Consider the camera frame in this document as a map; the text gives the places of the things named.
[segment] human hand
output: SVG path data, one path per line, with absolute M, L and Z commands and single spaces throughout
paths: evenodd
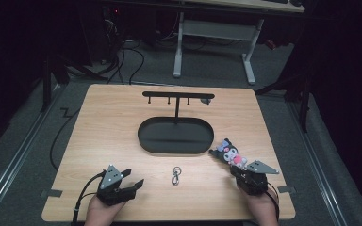
M 85 226 L 108 226 L 126 202 L 108 206 L 101 202 L 96 195 L 90 199 Z
M 240 186 L 238 186 L 238 189 L 248 203 L 248 208 L 259 225 L 278 226 L 274 203 L 267 194 L 263 193 L 259 196 L 251 196 Z M 267 192 L 278 202 L 275 193 L 271 189 L 268 189 Z

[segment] desk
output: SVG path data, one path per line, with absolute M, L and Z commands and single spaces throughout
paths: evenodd
M 143 91 L 213 93 L 210 105 L 181 100 L 180 117 L 200 118 L 214 130 L 212 147 L 228 137 L 248 162 L 260 160 L 280 170 L 268 175 L 275 187 L 285 186 L 283 173 L 255 93 L 251 89 L 92 85 L 86 95 L 52 189 L 60 198 L 49 197 L 43 209 L 46 221 L 71 221 L 74 205 L 86 184 L 113 164 L 132 169 L 121 187 L 140 179 L 144 184 L 116 217 L 118 221 L 245 220 L 252 218 L 228 166 L 208 152 L 197 155 L 152 154 L 138 140 L 140 124 L 156 116 L 173 117 L 175 100 L 148 98 Z M 174 167 L 180 167 L 179 185 L 172 185 Z M 99 180 L 86 193 L 95 192 Z M 79 220 L 85 220 L 91 196 L 81 204 Z M 288 193 L 280 194 L 280 218 L 293 218 L 295 210 Z
M 304 12 L 303 7 L 294 7 L 290 2 L 287 4 L 273 3 L 262 0 L 183 0 L 182 3 L 203 3 L 218 6 L 228 6 L 236 8 L 254 8 L 261 10 L 279 10 L 284 12 Z M 256 25 L 222 24 L 212 22 L 202 22 L 184 20 L 184 13 L 180 13 L 178 26 L 178 42 L 174 60 L 174 77 L 181 76 L 182 68 L 182 39 L 184 35 L 202 36 L 209 38 L 220 38 L 229 40 L 245 40 L 250 43 L 246 52 L 242 54 L 242 62 L 245 68 L 248 83 L 255 84 L 255 76 L 252 70 L 251 57 L 255 49 L 255 44 L 260 35 L 263 19 L 259 19 Z

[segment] dark background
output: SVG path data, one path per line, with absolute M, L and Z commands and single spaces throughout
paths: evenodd
M 305 1 L 304 5 L 308 15 L 337 20 L 297 23 L 290 30 L 280 29 L 282 22 L 268 20 L 259 41 L 295 44 L 279 80 L 296 74 L 302 79 L 281 89 L 299 100 L 308 79 L 331 138 L 362 194 L 362 1 Z M 124 17 L 129 35 L 154 44 L 155 29 L 166 33 L 171 24 L 162 19 L 173 14 L 125 9 Z M 70 3 L 0 1 L 0 136 L 41 80 L 48 54 L 58 52 L 84 65 L 107 58 L 107 48 L 96 47 L 104 43 L 99 41 L 102 36 L 93 35 L 102 34 L 104 26 L 93 18 Z

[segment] white plush face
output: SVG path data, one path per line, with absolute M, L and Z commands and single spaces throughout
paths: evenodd
M 230 149 L 230 151 L 228 151 L 225 155 L 224 155 L 224 160 L 227 162 L 230 162 L 231 160 L 233 160 L 236 156 L 238 155 L 238 151 L 235 148 Z

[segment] stuffed toy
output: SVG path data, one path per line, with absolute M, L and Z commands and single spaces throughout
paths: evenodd
M 223 163 L 237 166 L 241 169 L 243 169 L 248 162 L 246 158 L 239 155 L 238 149 L 232 145 L 228 138 L 223 140 L 222 145 L 217 146 L 216 150 L 210 149 L 208 152 L 220 159 Z

